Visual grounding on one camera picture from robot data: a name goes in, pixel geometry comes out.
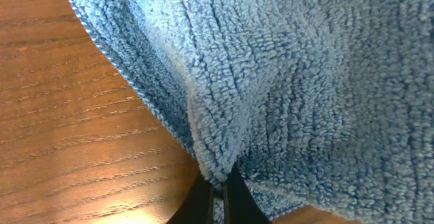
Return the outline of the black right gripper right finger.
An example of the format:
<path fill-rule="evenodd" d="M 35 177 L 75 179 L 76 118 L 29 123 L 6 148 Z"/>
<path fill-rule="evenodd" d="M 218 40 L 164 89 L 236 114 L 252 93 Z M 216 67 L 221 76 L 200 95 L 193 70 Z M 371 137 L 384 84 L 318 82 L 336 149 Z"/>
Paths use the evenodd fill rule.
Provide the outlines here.
<path fill-rule="evenodd" d="M 223 183 L 224 224 L 271 224 L 250 193 L 238 167 Z"/>

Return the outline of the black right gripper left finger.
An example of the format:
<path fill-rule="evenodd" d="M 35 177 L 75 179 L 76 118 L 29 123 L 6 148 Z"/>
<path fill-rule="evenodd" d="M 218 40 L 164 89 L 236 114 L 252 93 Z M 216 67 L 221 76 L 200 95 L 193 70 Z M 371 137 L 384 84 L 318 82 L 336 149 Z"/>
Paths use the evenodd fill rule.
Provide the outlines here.
<path fill-rule="evenodd" d="M 199 172 L 180 208 L 167 224 L 213 224 L 214 187 Z"/>

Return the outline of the blue microfiber cloth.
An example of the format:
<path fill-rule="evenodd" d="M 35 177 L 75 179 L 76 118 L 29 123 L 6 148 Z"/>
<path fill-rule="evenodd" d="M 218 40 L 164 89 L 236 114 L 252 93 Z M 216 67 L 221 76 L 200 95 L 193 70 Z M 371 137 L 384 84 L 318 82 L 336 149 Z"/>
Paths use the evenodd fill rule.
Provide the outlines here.
<path fill-rule="evenodd" d="M 69 0 L 214 185 L 433 222 L 433 0 Z"/>

